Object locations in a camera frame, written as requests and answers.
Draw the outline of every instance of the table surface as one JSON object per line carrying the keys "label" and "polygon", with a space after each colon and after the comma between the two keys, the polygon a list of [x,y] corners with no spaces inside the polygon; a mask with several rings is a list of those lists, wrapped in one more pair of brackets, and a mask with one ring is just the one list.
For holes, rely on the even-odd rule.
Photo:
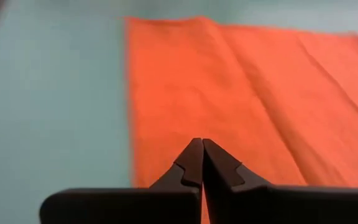
{"label": "table surface", "polygon": [[353,0],[14,0],[0,12],[0,223],[48,195],[129,187],[122,16],[358,31]]}

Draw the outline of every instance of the orange fabric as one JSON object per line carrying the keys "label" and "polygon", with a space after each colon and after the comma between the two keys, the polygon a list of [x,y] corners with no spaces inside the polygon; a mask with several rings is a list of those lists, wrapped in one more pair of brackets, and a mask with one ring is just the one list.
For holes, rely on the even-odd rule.
{"label": "orange fabric", "polygon": [[358,187],[358,35],[127,21],[134,181],[193,137],[274,184]]}

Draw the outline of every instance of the light blue surface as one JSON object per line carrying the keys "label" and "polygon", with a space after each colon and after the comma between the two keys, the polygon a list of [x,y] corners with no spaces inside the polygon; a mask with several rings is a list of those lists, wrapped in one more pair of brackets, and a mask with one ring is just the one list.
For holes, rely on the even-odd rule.
{"label": "light blue surface", "polygon": [[10,0],[0,13],[0,224],[68,187],[130,186],[121,16],[358,31],[358,1]]}

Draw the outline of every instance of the orange cloth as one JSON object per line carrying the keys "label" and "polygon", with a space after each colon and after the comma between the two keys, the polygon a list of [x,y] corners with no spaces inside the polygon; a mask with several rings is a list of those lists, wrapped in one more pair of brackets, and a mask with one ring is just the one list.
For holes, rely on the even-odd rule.
{"label": "orange cloth", "polygon": [[358,35],[128,19],[127,56],[136,186],[201,137],[274,184],[358,187]]}

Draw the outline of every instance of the teal background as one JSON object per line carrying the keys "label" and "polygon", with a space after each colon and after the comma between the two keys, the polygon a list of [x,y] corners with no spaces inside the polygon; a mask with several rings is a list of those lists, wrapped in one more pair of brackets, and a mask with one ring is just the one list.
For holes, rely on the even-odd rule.
{"label": "teal background", "polygon": [[48,195],[129,187],[122,16],[358,31],[358,1],[8,0],[0,12],[0,223]]}

